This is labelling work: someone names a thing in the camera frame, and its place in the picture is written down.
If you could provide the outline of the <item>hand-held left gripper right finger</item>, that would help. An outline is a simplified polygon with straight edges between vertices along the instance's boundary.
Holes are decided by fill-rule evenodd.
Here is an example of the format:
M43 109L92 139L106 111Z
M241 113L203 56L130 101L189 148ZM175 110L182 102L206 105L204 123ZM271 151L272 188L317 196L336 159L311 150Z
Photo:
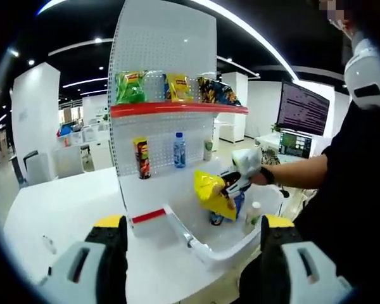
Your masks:
M350 283L313 242L303 241L287 218L261 220L262 303L346 303Z

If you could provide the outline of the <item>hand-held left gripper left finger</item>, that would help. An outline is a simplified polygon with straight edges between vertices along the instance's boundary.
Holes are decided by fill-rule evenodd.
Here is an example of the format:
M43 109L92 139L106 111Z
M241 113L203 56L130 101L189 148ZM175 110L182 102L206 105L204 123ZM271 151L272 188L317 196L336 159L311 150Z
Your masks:
M52 303L126 303L127 221L96 225L48 268L46 297Z

